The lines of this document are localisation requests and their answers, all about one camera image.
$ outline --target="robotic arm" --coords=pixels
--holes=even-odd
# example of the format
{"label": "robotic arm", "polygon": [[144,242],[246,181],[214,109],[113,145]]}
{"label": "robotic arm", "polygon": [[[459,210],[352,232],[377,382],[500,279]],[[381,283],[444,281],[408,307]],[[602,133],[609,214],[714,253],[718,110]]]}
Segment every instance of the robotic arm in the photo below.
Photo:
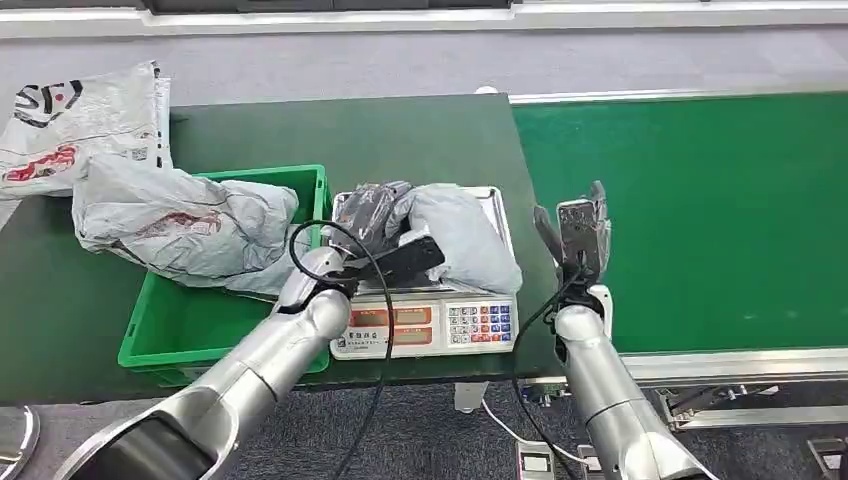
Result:
{"label": "robotic arm", "polygon": [[[302,263],[319,275],[343,268],[330,247],[310,251]],[[342,291],[294,273],[271,315],[226,357],[180,392],[89,438],[55,478],[222,478],[232,453],[344,332],[349,318],[350,300]]]}
{"label": "robotic arm", "polygon": [[590,199],[557,208],[561,238],[537,208],[535,221],[564,287],[552,325],[556,353],[608,480],[718,480],[677,441],[630,376],[605,332],[596,282],[606,268],[610,225],[599,182]]}

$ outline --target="white cable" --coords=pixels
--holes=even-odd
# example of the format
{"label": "white cable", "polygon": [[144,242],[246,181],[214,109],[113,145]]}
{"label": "white cable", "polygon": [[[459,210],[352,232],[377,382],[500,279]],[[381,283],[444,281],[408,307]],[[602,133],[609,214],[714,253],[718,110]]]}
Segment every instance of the white cable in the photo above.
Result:
{"label": "white cable", "polygon": [[[486,399],[485,398],[482,399],[481,403],[483,404],[483,408],[486,410],[486,413],[488,413],[489,416],[492,417],[492,420],[494,420],[495,423],[500,425],[501,428],[506,430],[506,433],[510,434],[512,436],[512,438],[518,440],[521,443],[527,443],[527,444],[538,444],[538,443],[540,443],[540,442],[534,442],[534,441],[531,441],[531,440],[525,440],[525,439],[519,437],[515,432],[510,430],[510,428],[507,427],[505,423],[503,423],[498,417],[496,417],[494,413],[492,413],[492,410],[490,410],[489,406],[486,405]],[[557,445],[554,445],[554,449],[556,449],[557,452],[565,455],[566,458],[574,460],[577,463],[582,463],[583,465],[586,465],[586,466],[589,466],[589,467],[593,466],[593,464],[591,462],[589,462],[588,460],[584,460],[584,459],[577,457],[577,456],[575,456],[571,453],[568,453],[565,450],[563,450],[562,448],[558,447]]]}

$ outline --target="scale keypad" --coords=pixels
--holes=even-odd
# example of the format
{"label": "scale keypad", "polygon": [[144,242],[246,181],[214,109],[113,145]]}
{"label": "scale keypad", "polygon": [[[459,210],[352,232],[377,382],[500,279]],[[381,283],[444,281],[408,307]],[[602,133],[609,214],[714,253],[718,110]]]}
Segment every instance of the scale keypad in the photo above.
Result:
{"label": "scale keypad", "polygon": [[512,340],[510,305],[491,304],[448,308],[448,328],[452,345],[509,342]]}

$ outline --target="plastic bag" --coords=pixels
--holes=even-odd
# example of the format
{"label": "plastic bag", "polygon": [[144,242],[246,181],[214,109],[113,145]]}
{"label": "plastic bag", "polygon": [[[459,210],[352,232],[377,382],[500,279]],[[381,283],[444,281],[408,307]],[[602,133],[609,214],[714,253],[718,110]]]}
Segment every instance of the plastic bag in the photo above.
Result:
{"label": "plastic bag", "polygon": [[170,155],[159,149],[167,93],[166,83],[157,87],[151,62],[97,77],[24,86],[0,137],[0,199],[69,195],[97,155],[168,167]]}
{"label": "plastic bag", "polygon": [[[236,282],[255,291],[254,284],[273,281],[236,277],[286,262],[297,206],[297,195],[285,187],[216,183],[100,155],[74,187],[71,214],[86,250],[108,250],[188,286]],[[285,265],[274,269],[285,273],[280,288]]]}
{"label": "plastic bag", "polygon": [[[403,181],[359,185],[342,203],[336,215],[336,223],[356,236],[368,252],[376,255],[390,246],[390,237],[385,235],[386,221],[395,201],[410,189],[412,184]],[[350,237],[336,229],[330,233],[330,242],[356,258],[365,256],[365,252]]]}
{"label": "plastic bag", "polygon": [[386,235],[400,230],[404,218],[413,231],[429,229],[445,262],[427,272],[432,281],[460,290],[514,295],[521,269],[473,195],[453,184],[413,188],[401,197],[386,223]]}

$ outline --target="green table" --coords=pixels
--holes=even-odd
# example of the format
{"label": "green table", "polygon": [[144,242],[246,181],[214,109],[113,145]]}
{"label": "green table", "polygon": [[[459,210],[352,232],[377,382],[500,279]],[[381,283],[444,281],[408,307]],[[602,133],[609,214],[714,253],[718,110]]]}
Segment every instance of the green table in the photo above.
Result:
{"label": "green table", "polygon": [[[398,178],[498,185],[525,272],[519,305],[532,308],[553,292],[553,269],[532,228],[535,194],[506,96],[189,107],[173,110],[171,136],[175,162],[189,172],[319,163],[337,192]],[[0,403],[162,395],[116,364],[143,271],[82,250],[69,207],[67,199],[28,199],[0,231],[0,264],[6,268],[0,338],[19,340],[0,350]],[[541,364],[551,363],[553,353],[546,353],[550,358]],[[392,363],[390,381],[430,382],[503,376],[509,357]],[[315,388],[368,384],[381,365],[333,361],[303,382]]]}
{"label": "green table", "polygon": [[[322,163],[335,191],[395,178],[498,185],[525,274],[522,319],[554,288],[530,207],[538,198],[553,208],[602,179],[615,222],[614,341],[633,355],[634,376],[683,365],[678,377],[718,379],[731,359],[743,373],[824,378],[848,370],[838,287],[846,107],[845,94],[549,99],[512,110],[502,96],[189,107],[173,112],[172,148],[190,172]],[[0,349],[0,403],[167,393],[115,361],[143,271],[83,251],[69,205],[28,199],[0,231],[0,338],[14,339]],[[519,352],[522,376],[560,374],[539,327]],[[810,363],[820,351],[831,363]],[[495,379],[508,366],[506,355],[399,359],[389,378]],[[334,361],[304,383],[362,385],[377,369]]]}

